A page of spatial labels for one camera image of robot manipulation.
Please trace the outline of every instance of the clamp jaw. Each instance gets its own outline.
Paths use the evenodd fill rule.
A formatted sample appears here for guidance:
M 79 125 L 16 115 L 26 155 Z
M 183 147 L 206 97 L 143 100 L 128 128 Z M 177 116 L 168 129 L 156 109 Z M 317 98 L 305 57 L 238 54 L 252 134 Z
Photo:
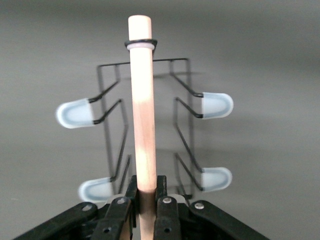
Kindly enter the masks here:
M 154 240 L 268 240 L 208 201 L 187 206 L 168 196 L 167 177 L 157 176 Z M 82 202 L 14 240 L 131 240 L 137 227 L 139 191 L 132 176 L 124 196 L 102 208 Z

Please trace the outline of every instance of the translucent rubber cap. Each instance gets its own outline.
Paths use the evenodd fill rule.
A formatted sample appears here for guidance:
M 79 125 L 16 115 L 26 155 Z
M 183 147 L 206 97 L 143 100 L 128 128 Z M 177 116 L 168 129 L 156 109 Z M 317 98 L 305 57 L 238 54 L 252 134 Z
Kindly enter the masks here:
M 57 121 L 67 129 L 91 127 L 94 115 L 88 98 L 61 104 L 55 113 Z
M 110 177 L 83 182 L 78 189 L 79 198 L 84 202 L 103 203 L 114 195 Z
M 202 98 L 203 119 L 224 118 L 234 109 L 234 101 L 225 93 L 204 92 Z
M 201 186 L 204 192 L 227 188 L 232 182 L 232 173 L 225 167 L 204 167 L 201 173 Z

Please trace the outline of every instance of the wooden dowel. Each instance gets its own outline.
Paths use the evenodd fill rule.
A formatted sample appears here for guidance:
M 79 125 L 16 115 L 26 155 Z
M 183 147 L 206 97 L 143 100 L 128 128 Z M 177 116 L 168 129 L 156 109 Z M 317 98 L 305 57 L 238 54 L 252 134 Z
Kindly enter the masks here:
M 130 41 L 152 39 L 151 19 L 148 16 L 130 16 L 128 26 Z M 152 49 L 132 48 L 130 69 L 140 233 L 142 240 L 152 240 L 157 188 Z

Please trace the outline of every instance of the rubber tip cap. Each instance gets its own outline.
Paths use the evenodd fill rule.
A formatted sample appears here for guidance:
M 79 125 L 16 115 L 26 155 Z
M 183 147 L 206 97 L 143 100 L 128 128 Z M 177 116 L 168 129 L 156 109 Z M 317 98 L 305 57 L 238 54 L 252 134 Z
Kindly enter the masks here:
M 61 104 L 55 116 L 57 121 L 67 129 L 91 127 L 94 115 L 88 98 Z
M 232 182 L 232 173 L 225 167 L 204 167 L 201 173 L 201 185 L 204 192 L 227 188 Z
M 234 101 L 225 93 L 204 92 L 202 98 L 203 119 L 228 116 L 234 109 Z
M 79 198 L 84 202 L 102 203 L 114 195 L 110 177 L 83 182 L 78 189 Z

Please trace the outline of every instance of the wooden rod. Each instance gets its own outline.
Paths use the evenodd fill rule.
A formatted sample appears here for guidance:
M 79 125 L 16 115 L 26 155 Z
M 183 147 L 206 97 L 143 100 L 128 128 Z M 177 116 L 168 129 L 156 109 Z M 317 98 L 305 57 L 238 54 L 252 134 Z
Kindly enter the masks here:
M 128 26 L 130 41 L 152 39 L 151 19 L 148 16 L 130 16 Z M 152 240 L 157 188 L 152 49 L 130 49 L 130 69 L 140 233 L 142 240 Z

